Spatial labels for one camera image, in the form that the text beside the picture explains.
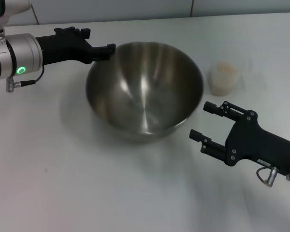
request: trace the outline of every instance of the cable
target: cable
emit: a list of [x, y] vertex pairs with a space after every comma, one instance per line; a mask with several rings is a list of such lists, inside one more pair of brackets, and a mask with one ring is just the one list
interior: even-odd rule
[[45, 71], [45, 68], [44, 68], [44, 65], [43, 65], [42, 66], [42, 72], [41, 72], [40, 76], [38, 77], [38, 79], [35, 80], [35, 83], [37, 83], [42, 78], [42, 76], [44, 74], [44, 71]]
[[30, 80], [30, 81], [20, 81], [20, 87], [24, 87], [24, 86], [31, 86], [31, 85], [34, 85], [35, 83], [37, 83], [43, 76], [44, 74], [44, 71], [45, 71], [45, 68], [44, 68], [44, 65], [42, 66], [42, 72], [40, 74], [40, 76], [38, 77], [38, 79], [36, 80]]
[[261, 168], [259, 168], [259, 169], [257, 170], [256, 174], [257, 174], [257, 177], [259, 178], [259, 180], [260, 180], [262, 183], [265, 183], [266, 180], [263, 180], [263, 179], [261, 178], [261, 176], [259, 175], [259, 172], [260, 172], [261, 170], [263, 170], [263, 169], [268, 169], [268, 167], [261, 167]]

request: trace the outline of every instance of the metal connector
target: metal connector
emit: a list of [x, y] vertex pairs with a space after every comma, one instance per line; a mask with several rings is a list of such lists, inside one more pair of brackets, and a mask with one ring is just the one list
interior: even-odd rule
[[14, 92], [14, 79], [13, 79], [12, 76], [6, 78], [6, 91], [8, 93], [13, 93]]
[[21, 86], [21, 83], [19, 81], [14, 83], [14, 88], [20, 88], [20, 87], [22, 87], [22, 86]]
[[278, 173], [278, 169], [276, 167], [273, 167], [270, 171], [269, 177], [267, 178], [267, 180], [264, 183], [267, 187], [270, 187], [270, 188], [273, 187], [273, 183], [275, 181], [277, 173]]

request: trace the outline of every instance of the white tabletop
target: white tabletop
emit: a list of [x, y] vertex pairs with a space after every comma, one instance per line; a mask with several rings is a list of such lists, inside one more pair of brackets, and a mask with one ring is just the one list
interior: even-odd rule
[[290, 232], [290, 182], [279, 175], [268, 188], [255, 175], [260, 165], [242, 160], [229, 167], [189, 139], [195, 129], [224, 144], [233, 122], [202, 105], [227, 100], [255, 110], [265, 130], [290, 140], [290, 14], [6, 31], [38, 37], [69, 26], [90, 28], [93, 46], [173, 45], [204, 78], [217, 57], [241, 57], [248, 72], [226, 97], [211, 96], [206, 84], [193, 117], [173, 135], [146, 145], [122, 143], [92, 116], [85, 97], [91, 65], [47, 65], [40, 82], [14, 93], [5, 92], [1, 80], [0, 232]]

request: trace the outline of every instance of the stainless steel bowl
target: stainless steel bowl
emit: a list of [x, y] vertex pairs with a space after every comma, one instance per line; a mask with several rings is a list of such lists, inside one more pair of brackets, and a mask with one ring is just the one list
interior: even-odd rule
[[161, 43], [127, 43], [110, 61], [96, 62], [86, 93], [93, 111], [125, 138], [152, 141], [173, 132], [203, 94], [197, 65]]

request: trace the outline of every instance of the black gripper bracket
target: black gripper bracket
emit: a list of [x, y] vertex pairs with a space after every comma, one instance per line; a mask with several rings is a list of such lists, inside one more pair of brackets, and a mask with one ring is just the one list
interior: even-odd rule
[[77, 60], [84, 64], [109, 60], [115, 54], [116, 45], [92, 47], [86, 39], [90, 38], [90, 29], [56, 28], [55, 35], [37, 37], [43, 54], [43, 65], [66, 60]]
[[225, 145], [220, 145], [201, 133], [191, 130], [189, 138], [202, 143], [201, 152], [234, 166], [249, 159], [264, 167], [276, 167], [278, 173], [290, 173], [290, 141], [263, 130], [258, 114], [225, 101], [221, 106], [206, 102], [203, 110], [233, 121]]

